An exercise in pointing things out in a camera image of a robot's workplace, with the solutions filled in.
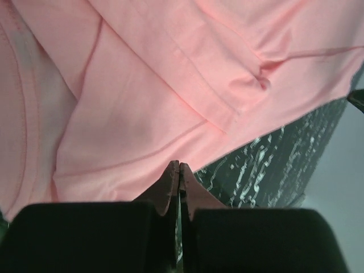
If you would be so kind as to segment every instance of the pink t-shirt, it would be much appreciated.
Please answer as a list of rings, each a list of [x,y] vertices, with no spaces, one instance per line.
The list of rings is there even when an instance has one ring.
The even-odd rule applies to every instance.
[[[0,209],[132,200],[349,91],[363,0],[0,0]]]

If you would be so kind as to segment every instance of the white wall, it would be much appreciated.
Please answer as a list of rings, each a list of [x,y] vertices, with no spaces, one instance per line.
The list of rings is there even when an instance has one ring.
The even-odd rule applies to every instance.
[[[364,76],[357,89],[364,88]],[[346,108],[305,191],[302,207],[333,228],[352,273],[364,272],[364,114]]]

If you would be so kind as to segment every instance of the stitching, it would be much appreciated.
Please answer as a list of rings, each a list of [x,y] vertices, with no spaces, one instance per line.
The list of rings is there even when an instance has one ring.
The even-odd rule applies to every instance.
[[[9,3],[4,2],[4,5],[5,5],[6,9],[8,9],[8,11],[11,11]],[[17,199],[19,198],[20,189],[21,189],[21,186],[22,186],[22,182],[24,180],[25,168],[26,168],[26,158],[27,158],[27,132],[28,132],[27,129],[28,128],[27,128],[27,122],[26,122],[26,106],[25,106],[23,83],[22,83],[22,78],[20,76],[18,59],[16,58],[15,51],[14,51],[13,47],[11,46],[10,39],[7,36],[7,33],[5,32],[5,29],[3,28],[3,25],[2,25],[1,22],[0,22],[0,28],[2,29],[2,32],[0,33],[1,37],[3,37],[4,41],[9,45],[9,48],[11,49],[11,51],[13,53],[13,57],[14,57],[14,60],[15,60],[15,63],[16,63],[16,68],[17,68],[16,76],[17,76],[18,84],[19,84],[18,91],[22,95],[21,97],[22,97],[22,102],[23,102],[23,107],[24,107],[24,114],[22,115],[22,122],[25,125],[25,131],[24,131],[24,134],[23,134],[23,140],[25,140],[25,145],[24,145],[25,147],[23,147],[23,151],[22,151],[23,171],[18,176],[18,181],[16,182],[17,193],[16,193],[14,201],[11,203],[9,209],[5,212],[5,214],[7,214],[13,208],[13,206],[16,203]]]
[[[134,6],[132,0],[129,0],[129,2],[131,3],[132,7],[134,8],[134,10],[140,15],[140,17],[145,20],[144,16],[139,12],[139,10]],[[231,111],[233,111],[234,113],[238,114],[239,112],[233,108],[228,102],[226,102],[224,100],[224,98],[222,98],[218,93],[216,93],[215,89],[212,88],[212,86],[210,86],[210,84],[208,83],[208,81],[203,77],[203,75],[201,74],[201,72],[197,69],[197,67],[195,66],[194,62],[187,56],[187,54],[180,48],[180,46],[178,45],[178,43],[173,39],[173,37],[169,34],[169,32],[164,28],[164,26],[162,25],[162,29],[165,32],[165,34],[170,38],[171,41],[174,42],[175,46],[182,52],[182,54],[184,55],[184,57],[193,65],[193,67],[196,69],[196,71],[198,71],[199,75],[204,79],[205,83],[207,84],[207,86],[209,87],[209,89],[212,91],[212,93],[225,105],[227,106]],[[188,71],[189,75],[194,78],[197,82],[197,84],[200,86],[200,88],[202,90],[204,90],[205,88],[200,84],[199,80],[196,78],[196,76],[194,74],[192,74],[190,71]]]
[[[222,21],[220,21],[220,20],[218,20],[217,18],[215,18],[212,14],[210,14],[210,13],[208,13],[208,12],[206,12],[200,5],[198,5],[196,2],[195,2],[195,4],[196,4],[196,6],[197,7],[199,7],[199,9],[204,13],[204,14],[206,14],[208,17],[210,17],[211,19],[213,19],[213,20],[215,20],[217,23],[219,23],[219,24],[221,24],[221,25],[223,25],[224,27],[226,27],[228,30],[231,30],[231,31],[233,31],[236,35],[238,35],[241,39],[242,39],[242,41],[243,41],[243,43],[244,43],[244,45],[250,50],[250,52],[252,53],[252,54],[254,54],[254,56],[255,57],[257,57],[258,58],[258,60],[260,61],[260,62],[264,62],[264,59],[260,56],[260,54],[258,53],[258,52],[256,52],[255,50],[253,50],[252,49],[252,47],[250,46],[250,44],[246,41],[246,39],[237,31],[237,30],[235,30],[235,28],[232,28],[232,27],[230,27],[230,26],[228,26],[227,24],[225,24],[225,23],[223,23]]]
[[[38,145],[37,145],[37,154],[36,154],[36,172],[35,172],[35,178],[34,178],[34,181],[32,183],[32,188],[31,188],[31,193],[29,194],[29,199],[28,199],[28,202],[30,202],[31,198],[32,198],[32,195],[34,194],[34,186],[35,186],[35,182],[37,181],[38,179],[38,176],[39,176],[39,154],[40,154],[40,110],[39,110],[39,98],[38,98],[38,84],[37,84],[37,80],[36,80],[36,77],[35,77],[35,69],[34,69],[34,62],[33,62],[33,59],[34,59],[34,56],[31,52],[31,49],[29,47],[29,43],[28,43],[28,40],[27,40],[27,37],[26,35],[24,35],[24,29],[20,26],[19,22],[17,21],[16,19],[16,15],[15,15],[15,12],[13,9],[9,10],[10,12],[10,15],[11,15],[11,18],[13,19],[14,21],[14,24],[16,25],[19,33],[21,34],[21,36],[23,37],[23,40],[24,40],[24,45],[26,46],[26,49],[28,51],[28,54],[29,54],[29,57],[30,57],[30,62],[31,62],[31,75],[32,75],[32,83],[33,83],[33,91],[34,91],[34,97],[35,97],[35,101],[36,101],[36,111],[37,111],[37,133],[38,133]]]

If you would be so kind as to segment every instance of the pink cloth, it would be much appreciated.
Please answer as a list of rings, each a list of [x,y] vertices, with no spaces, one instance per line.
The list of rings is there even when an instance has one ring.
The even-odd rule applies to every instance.
[[[347,94],[363,0],[0,0],[0,209],[132,200]]]

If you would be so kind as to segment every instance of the pink fabric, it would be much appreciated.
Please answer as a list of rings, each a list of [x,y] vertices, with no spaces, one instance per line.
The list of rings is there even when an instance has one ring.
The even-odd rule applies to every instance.
[[[363,0],[0,0],[0,208],[132,200],[347,94]]]

